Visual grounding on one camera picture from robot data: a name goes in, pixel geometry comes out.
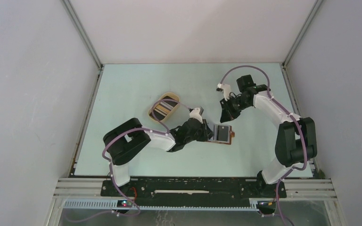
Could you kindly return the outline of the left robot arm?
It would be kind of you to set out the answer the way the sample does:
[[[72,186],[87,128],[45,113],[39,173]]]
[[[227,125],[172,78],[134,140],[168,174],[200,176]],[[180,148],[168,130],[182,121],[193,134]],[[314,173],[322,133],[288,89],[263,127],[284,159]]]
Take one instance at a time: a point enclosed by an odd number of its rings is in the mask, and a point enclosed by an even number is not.
[[[130,190],[129,162],[144,148],[176,152],[192,141],[206,142],[213,137],[205,119],[189,118],[181,126],[162,132],[145,128],[137,118],[131,118],[103,137],[102,157],[108,161],[112,190],[125,196]]]

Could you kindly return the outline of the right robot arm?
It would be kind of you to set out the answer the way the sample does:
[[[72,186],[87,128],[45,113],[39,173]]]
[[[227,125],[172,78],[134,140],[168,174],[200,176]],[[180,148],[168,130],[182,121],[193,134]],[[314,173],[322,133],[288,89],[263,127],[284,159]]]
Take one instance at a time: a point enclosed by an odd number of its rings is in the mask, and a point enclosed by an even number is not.
[[[257,85],[251,75],[237,79],[240,93],[231,91],[228,84],[219,83],[216,90],[223,93],[220,101],[222,114],[220,122],[238,118],[242,110],[254,107],[268,116],[278,130],[275,143],[275,159],[258,174],[255,190],[262,197],[274,191],[274,184],[283,179],[291,170],[304,170],[308,160],[317,156],[316,130],[314,120],[302,118],[288,111],[279,103],[265,85]]]

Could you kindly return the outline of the brown leather card holder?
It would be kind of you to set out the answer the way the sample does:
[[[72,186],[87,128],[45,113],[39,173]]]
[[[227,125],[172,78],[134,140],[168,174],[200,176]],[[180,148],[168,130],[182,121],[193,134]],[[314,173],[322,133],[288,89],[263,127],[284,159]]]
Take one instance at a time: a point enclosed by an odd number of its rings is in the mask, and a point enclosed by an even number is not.
[[[231,145],[232,139],[235,137],[235,132],[232,126],[225,124],[214,124],[211,126],[213,136],[208,140],[210,143]]]

